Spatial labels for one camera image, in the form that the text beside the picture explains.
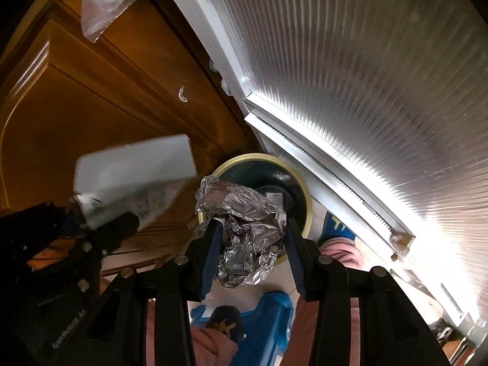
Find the brown wooden cabinet door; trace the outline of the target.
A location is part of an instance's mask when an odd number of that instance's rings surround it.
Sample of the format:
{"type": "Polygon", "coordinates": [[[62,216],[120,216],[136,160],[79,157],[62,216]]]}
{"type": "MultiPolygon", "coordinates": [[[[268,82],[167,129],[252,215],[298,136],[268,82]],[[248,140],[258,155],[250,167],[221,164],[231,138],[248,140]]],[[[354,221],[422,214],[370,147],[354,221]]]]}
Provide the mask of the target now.
{"type": "Polygon", "coordinates": [[[1,0],[1,211],[72,196],[78,157],[187,135],[199,176],[260,149],[173,0],[136,0],[96,41],[82,0],[1,0]]]}

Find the aluminium foil ball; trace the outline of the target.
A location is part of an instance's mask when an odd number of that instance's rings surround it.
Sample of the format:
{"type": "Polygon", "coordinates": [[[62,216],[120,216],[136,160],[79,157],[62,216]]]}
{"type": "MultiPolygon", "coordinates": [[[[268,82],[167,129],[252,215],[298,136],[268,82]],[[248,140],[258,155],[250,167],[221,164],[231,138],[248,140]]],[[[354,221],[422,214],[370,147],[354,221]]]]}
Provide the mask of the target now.
{"type": "Polygon", "coordinates": [[[256,286],[266,280],[283,253],[286,213],[257,190],[213,176],[200,182],[195,212],[204,215],[195,231],[223,225],[217,280],[224,288],[256,286]]]}

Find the white milk carton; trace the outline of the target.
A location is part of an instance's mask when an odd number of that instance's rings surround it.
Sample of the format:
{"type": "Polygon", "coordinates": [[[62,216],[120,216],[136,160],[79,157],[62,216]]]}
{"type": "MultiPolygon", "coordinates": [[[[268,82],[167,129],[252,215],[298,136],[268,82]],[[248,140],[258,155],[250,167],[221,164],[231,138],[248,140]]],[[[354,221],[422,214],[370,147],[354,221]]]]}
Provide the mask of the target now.
{"type": "Polygon", "coordinates": [[[130,212],[143,229],[179,196],[197,170],[187,135],[171,135],[78,158],[74,198],[95,230],[130,212]]]}

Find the brown ceramic jar bin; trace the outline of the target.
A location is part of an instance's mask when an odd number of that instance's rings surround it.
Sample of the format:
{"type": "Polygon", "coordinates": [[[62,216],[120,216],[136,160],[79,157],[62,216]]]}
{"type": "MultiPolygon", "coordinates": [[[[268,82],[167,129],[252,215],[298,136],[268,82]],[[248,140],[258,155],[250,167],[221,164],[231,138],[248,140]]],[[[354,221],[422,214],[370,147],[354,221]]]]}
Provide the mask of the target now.
{"type": "Polygon", "coordinates": [[[268,197],[282,206],[304,238],[309,237],[313,222],[312,197],[304,179],[290,163],[272,155],[249,153],[226,161],[211,175],[268,197]]]}

